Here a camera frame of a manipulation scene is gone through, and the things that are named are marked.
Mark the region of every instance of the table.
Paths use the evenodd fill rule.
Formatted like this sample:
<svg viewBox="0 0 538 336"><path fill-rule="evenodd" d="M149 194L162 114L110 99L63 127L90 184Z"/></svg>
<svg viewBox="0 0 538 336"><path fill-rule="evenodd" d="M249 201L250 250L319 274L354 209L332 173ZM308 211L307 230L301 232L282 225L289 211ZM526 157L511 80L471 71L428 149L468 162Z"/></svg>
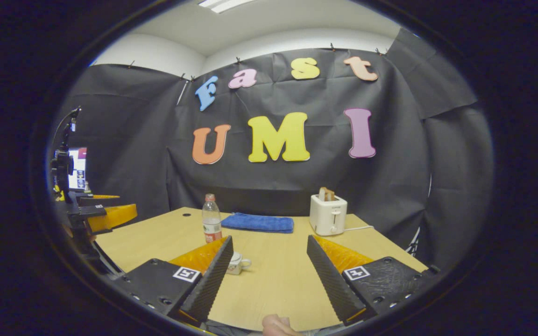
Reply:
<svg viewBox="0 0 538 336"><path fill-rule="evenodd" d="M263 317L275 313L290 317L294 330L340 324L306 254L308 235L314 234L308 217L292 218L292 234L223 228L224 236L232 236L234 250L251 259L252 266L239 276L226 274L209 319L250 330L262 330ZM364 226L356 215L346 215L346 228ZM373 228L326 238L375 260L394 257L417 272L427 269ZM151 258L169 261L205 244L201 210L177 209L102 234L97 242L125 272Z"/></svg>

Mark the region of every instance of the white wall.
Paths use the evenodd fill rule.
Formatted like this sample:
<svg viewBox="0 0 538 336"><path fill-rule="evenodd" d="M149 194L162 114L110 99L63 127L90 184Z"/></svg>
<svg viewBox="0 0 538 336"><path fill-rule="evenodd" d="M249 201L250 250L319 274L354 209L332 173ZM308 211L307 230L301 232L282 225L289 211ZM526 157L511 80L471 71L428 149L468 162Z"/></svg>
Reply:
<svg viewBox="0 0 538 336"><path fill-rule="evenodd" d="M245 60L280 51L329 48L330 43L333 43L333 46L338 49L375 51L375 48L378 48L380 52L385 53L385 49L389 49L393 39L348 29L312 28L290 30L289 32L261 36L218 51L214 55L207 57L201 69L201 74L235 63L236 57Z"/></svg>
<svg viewBox="0 0 538 336"><path fill-rule="evenodd" d="M360 49L384 53L392 38L335 28L311 28L269 34L232 45L205 57L185 45L147 34L128 34L107 48L93 64L130 64L168 72L185 78L198 77L212 70L252 57L280 51L308 48Z"/></svg>
<svg viewBox="0 0 538 336"><path fill-rule="evenodd" d="M130 64L155 69L185 78L197 77L205 56L164 38L128 34L109 46L93 64Z"/></svg>

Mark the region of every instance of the water bottle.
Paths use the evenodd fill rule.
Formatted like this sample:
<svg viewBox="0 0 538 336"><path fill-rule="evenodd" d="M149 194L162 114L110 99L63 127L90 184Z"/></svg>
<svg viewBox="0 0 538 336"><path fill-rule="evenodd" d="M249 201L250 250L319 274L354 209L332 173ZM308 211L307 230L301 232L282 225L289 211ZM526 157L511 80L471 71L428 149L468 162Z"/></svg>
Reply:
<svg viewBox="0 0 538 336"><path fill-rule="evenodd" d="M205 241L215 242L221 239L221 214L215 203L215 195L206 194L203 205L203 230L205 230Z"/></svg>

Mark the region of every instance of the white mug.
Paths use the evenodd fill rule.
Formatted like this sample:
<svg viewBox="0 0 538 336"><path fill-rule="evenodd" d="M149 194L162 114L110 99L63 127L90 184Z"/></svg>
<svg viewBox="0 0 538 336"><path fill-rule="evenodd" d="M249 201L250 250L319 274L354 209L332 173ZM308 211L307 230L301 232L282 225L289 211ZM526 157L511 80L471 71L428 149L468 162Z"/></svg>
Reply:
<svg viewBox="0 0 538 336"><path fill-rule="evenodd" d="M250 265L252 265L252 261L250 261L250 259L242 259L242 254L234 251L230 265L228 265L227 273L238 275L240 272L242 272L242 270L249 268Z"/></svg>

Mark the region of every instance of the white toaster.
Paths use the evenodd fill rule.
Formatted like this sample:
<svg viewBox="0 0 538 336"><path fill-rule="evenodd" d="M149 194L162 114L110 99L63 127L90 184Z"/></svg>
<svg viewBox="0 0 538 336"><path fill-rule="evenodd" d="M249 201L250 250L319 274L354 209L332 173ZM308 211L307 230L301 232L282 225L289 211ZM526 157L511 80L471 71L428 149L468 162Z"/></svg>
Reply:
<svg viewBox="0 0 538 336"><path fill-rule="evenodd" d="M335 196L335 201L322 201L318 195L310 197L310 225L320 236L344 232L348 202Z"/></svg>

